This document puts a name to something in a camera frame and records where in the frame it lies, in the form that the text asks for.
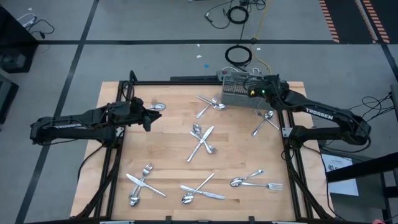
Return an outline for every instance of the yellow cable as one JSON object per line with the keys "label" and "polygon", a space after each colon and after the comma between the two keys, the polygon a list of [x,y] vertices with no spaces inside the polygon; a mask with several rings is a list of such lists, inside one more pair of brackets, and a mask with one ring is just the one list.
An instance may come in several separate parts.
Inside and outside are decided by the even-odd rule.
{"label": "yellow cable", "polygon": [[[267,2],[268,2],[268,3],[267,3],[267,5],[266,5],[266,8],[264,9],[264,12],[262,13],[262,16],[261,16],[261,21],[260,21],[260,24],[259,24],[259,28],[258,28],[258,30],[257,30],[257,34],[254,36],[255,39],[258,39],[258,37],[259,37],[259,33],[260,33],[261,28],[262,28],[262,22],[264,21],[264,17],[265,17],[266,14],[267,14],[269,5],[271,5],[272,0],[267,0]],[[256,51],[253,51],[251,47],[252,47],[252,45],[250,45],[250,50],[251,50],[251,52],[253,53],[254,58],[257,59],[259,62],[261,62],[263,65],[265,65],[265,66],[267,67],[267,70],[269,71],[269,74],[272,75],[271,67],[270,67],[265,61],[259,59],[259,58],[257,57],[257,55],[256,55]]]}

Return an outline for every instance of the white paper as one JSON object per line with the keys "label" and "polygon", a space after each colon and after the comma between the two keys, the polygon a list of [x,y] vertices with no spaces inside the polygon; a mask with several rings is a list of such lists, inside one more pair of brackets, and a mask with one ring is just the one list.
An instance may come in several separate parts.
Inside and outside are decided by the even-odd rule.
{"label": "white paper", "polygon": [[[353,161],[350,158],[342,158],[339,156],[331,156],[325,154],[322,154],[322,158],[325,163],[327,172],[353,164]],[[335,194],[359,196],[355,179],[330,183],[329,192]]]}

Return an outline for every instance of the wooden table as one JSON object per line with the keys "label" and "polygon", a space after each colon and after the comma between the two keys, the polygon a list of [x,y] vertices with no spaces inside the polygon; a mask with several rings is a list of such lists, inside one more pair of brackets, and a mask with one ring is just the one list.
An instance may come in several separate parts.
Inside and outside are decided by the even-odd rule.
{"label": "wooden table", "polygon": [[[290,82],[293,91],[305,94],[302,82]],[[113,102],[116,98],[118,82],[104,82],[99,94],[98,106]],[[167,105],[162,117],[152,123],[152,131],[146,133],[142,126],[127,128],[117,183],[113,220],[164,220],[171,215],[173,220],[234,220],[246,221],[248,216],[261,220],[295,220],[286,163],[280,158],[283,151],[280,132],[270,124],[265,124],[256,137],[251,133],[262,119],[252,109],[228,107],[225,111],[209,108],[196,119],[195,115],[206,104],[195,95],[213,96],[221,91],[221,86],[153,85],[135,86],[135,94],[150,105],[152,98]],[[308,128],[313,126],[311,116],[305,113],[294,114],[295,123]],[[277,114],[272,121],[279,125]],[[218,149],[209,155],[204,146],[200,148],[191,163],[185,160],[197,145],[198,140],[189,134],[192,124],[198,123],[203,132],[211,125],[215,128],[207,142]],[[315,141],[307,146],[318,150]],[[86,156],[100,144],[89,141]],[[71,215],[76,215],[90,201],[98,189],[105,150],[90,158],[81,171]],[[329,212],[326,202],[326,179],[319,154],[302,149],[302,160],[307,176],[308,188],[320,205]],[[141,178],[142,170],[148,163],[154,169],[146,183],[167,195],[163,198],[150,191],[141,191],[141,202],[131,208],[128,195],[134,188],[126,173]],[[255,170],[264,169],[264,174],[250,182],[284,184],[281,191],[262,187],[232,188],[229,182],[234,177],[244,177]],[[186,193],[179,189],[181,184],[198,187],[211,173],[214,177],[202,188],[203,191],[224,195],[225,200],[215,200],[196,195],[190,205],[182,205],[181,198]],[[305,216],[303,198],[299,192],[302,216]],[[105,193],[102,206],[108,193]]]}

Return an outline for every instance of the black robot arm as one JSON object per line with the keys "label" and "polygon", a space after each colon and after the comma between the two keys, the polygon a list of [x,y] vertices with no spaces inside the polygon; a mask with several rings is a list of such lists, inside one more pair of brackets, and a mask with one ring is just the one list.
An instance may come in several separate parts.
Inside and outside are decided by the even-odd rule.
{"label": "black robot arm", "polygon": [[286,129],[292,147],[301,148],[308,140],[343,140],[348,144],[363,145],[369,139],[370,125],[350,110],[335,108],[307,99],[289,89],[287,82],[281,82],[278,75],[260,78],[256,85],[248,87],[249,97],[263,97],[275,110],[305,112],[335,122],[336,128],[306,128],[294,126]]}
{"label": "black robot arm", "polygon": [[140,98],[133,97],[129,101],[108,103],[83,114],[40,118],[30,126],[30,139],[34,144],[44,144],[57,138],[113,142],[119,126],[142,124],[146,131],[150,131],[150,124],[162,115],[158,111],[145,109],[143,104]]}

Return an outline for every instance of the gray floor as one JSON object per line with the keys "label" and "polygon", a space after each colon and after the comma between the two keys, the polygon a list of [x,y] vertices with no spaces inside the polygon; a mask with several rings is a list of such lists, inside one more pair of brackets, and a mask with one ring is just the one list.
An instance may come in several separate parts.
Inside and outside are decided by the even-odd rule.
{"label": "gray floor", "polygon": [[[56,31],[49,40],[78,40],[93,1],[0,0],[14,16],[33,12],[52,23]],[[173,1],[100,0],[88,34],[92,40],[154,39],[238,39],[241,26],[231,24],[217,30],[203,14],[224,1],[198,1],[189,4]],[[218,25],[226,22],[221,10],[210,17]],[[243,37],[257,32],[261,12],[255,7]],[[331,40],[317,0],[277,0],[264,21],[261,39]],[[228,62],[224,59],[228,44],[220,45],[86,45],[62,114],[82,113],[94,108],[103,81],[125,80],[134,70],[139,80],[168,80],[171,76],[214,75]],[[364,96],[384,97],[396,79],[378,45],[256,45],[257,56],[285,80],[304,81],[309,98],[347,108],[361,103]],[[390,45],[398,57],[398,46]],[[51,116],[76,45],[41,45],[29,73],[8,77],[20,88],[9,117],[2,126],[0,143],[0,217],[2,223],[14,223],[32,176],[41,147],[29,141],[29,125],[41,116]],[[231,53],[239,59],[240,52]],[[253,61],[248,69],[265,68]],[[361,114],[365,108],[354,112]],[[328,123],[315,119],[316,126]],[[396,152],[398,122],[393,113],[370,121],[373,131],[371,148],[362,156],[379,157]],[[347,150],[357,147],[336,142]],[[25,222],[67,218],[76,188],[76,173],[83,159],[86,141],[52,146]],[[336,212],[348,220],[371,222],[381,218],[379,210],[352,206],[347,200],[334,200]],[[393,202],[393,213],[398,202]]]}

